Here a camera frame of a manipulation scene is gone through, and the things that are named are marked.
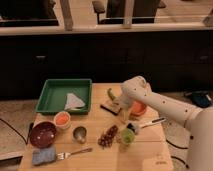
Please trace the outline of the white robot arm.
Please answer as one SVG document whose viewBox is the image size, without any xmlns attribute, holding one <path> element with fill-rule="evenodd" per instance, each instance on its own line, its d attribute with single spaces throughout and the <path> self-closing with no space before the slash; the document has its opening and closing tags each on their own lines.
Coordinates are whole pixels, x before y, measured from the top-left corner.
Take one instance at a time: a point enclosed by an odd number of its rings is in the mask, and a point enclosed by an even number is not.
<svg viewBox="0 0 213 171">
<path fill-rule="evenodd" d="M 200 108 L 155 93 L 142 76 L 128 79 L 120 87 L 116 101 L 121 108 L 129 109 L 134 101 L 144 103 L 190 132 L 186 171 L 213 171 L 213 106 Z"/>
</svg>

